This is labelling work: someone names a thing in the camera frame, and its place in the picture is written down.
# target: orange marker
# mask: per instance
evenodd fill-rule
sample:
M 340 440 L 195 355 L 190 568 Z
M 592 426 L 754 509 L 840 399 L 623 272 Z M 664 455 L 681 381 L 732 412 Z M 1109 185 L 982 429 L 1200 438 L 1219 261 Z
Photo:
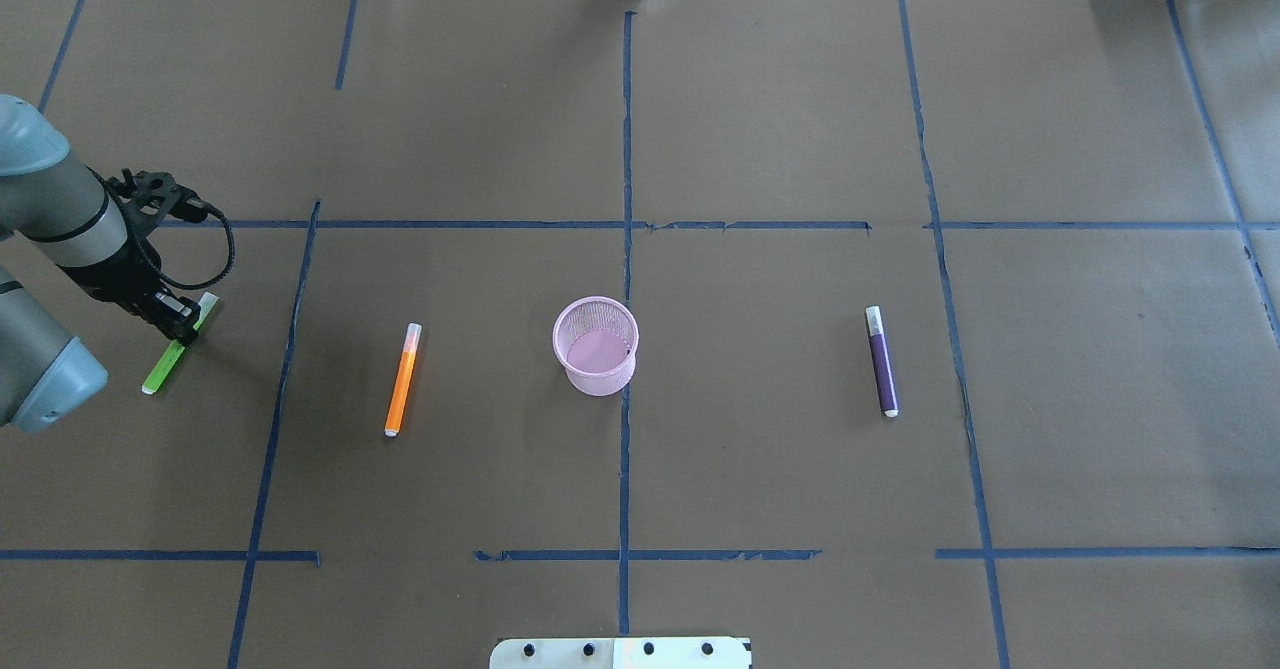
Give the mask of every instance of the orange marker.
M 417 359 L 417 340 L 422 335 L 421 324 L 411 324 L 404 333 L 404 349 L 401 353 L 401 368 L 396 372 L 396 388 L 392 391 L 392 408 L 387 411 L 387 436 L 398 435 L 404 418 L 404 400 L 408 399 L 408 382 L 413 376 L 413 362 Z

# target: black cable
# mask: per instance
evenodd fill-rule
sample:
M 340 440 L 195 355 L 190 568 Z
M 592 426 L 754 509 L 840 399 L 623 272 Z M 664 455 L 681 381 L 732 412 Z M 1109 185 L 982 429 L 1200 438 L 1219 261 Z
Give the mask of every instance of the black cable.
M 209 281 L 192 283 L 192 285 L 188 285 L 188 283 L 174 281 L 173 278 L 169 278 L 168 274 L 161 272 L 160 267 L 156 267 L 156 264 L 152 262 L 151 253 L 148 253 L 145 246 L 142 246 L 142 237 L 140 237 L 138 233 L 133 230 L 133 224 L 129 223 L 128 217 L 125 217 L 124 201 L 122 201 L 119 196 L 115 194 L 115 191 L 111 189 L 109 183 L 104 180 L 102 174 L 93 171 L 92 168 L 87 169 L 91 174 L 93 174 L 100 185 L 102 185 L 102 191 L 105 191 L 106 194 L 110 196 L 113 203 L 115 203 L 115 209 L 119 209 L 120 219 L 124 223 L 124 232 L 127 233 L 128 239 L 132 242 L 133 249 L 137 249 L 137 253 L 142 255 L 142 260 L 143 262 L 147 264 L 147 269 L 151 269 L 151 272 L 154 272 L 160 281 L 166 283 L 166 285 L 173 287 L 173 289 L 201 290 L 201 289 L 209 289 L 210 287 L 214 287 L 215 283 L 225 280 L 227 274 L 232 272 L 232 269 L 236 265 L 236 237 L 232 235 L 232 223 L 228 221 L 227 214 L 221 212 L 219 207 L 214 207 L 214 205 L 211 203 L 205 203 L 205 209 L 207 210 L 207 212 L 214 215 L 214 217 L 218 219 L 220 224 L 223 224 L 223 233 L 225 233 L 227 235 L 227 264 L 223 265 L 223 271 L 218 272 L 218 276 L 211 278 L 211 280 Z

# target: light blue joint cap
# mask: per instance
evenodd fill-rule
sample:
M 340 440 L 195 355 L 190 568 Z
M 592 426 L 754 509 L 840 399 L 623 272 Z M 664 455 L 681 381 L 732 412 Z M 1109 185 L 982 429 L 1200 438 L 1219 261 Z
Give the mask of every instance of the light blue joint cap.
M 73 336 L 13 414 L 13 423 L 28 434 L 44 431 L 105 386 L 106 370 Z
M 67 159 L 67 137 L 36 107 L 0 93 L 0 177 L 42 171 Z

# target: white bracket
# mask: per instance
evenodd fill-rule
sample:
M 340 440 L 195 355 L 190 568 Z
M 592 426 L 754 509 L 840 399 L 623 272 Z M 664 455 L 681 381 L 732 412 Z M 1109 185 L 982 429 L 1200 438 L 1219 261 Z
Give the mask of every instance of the white bracket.
M 751 669 L 751 641 L 735 637 L 507 640 L 489 669 Z

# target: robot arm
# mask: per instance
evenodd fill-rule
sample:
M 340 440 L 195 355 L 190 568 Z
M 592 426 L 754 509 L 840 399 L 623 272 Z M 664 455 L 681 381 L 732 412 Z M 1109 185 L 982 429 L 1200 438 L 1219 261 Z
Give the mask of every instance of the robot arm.
M 165 215 L 201 223 L 210 214 L 228 237 L 227 269 L 201 285 L 178 285 L 160 271 L 145 237 Z M 36 107 L 0 95 L 0 239 L 19 232 L 97 301 L 110 301 L 182 344 L 196 338 L 200 306 L 175 295 L 204 289 L 230 271 L 234 246 L 218 209 L 169 174 L 124 170 L 101 180 Z M 14 276 L 0 269 L 0 426 L 38 431 L 96 394 L 106 372 Z

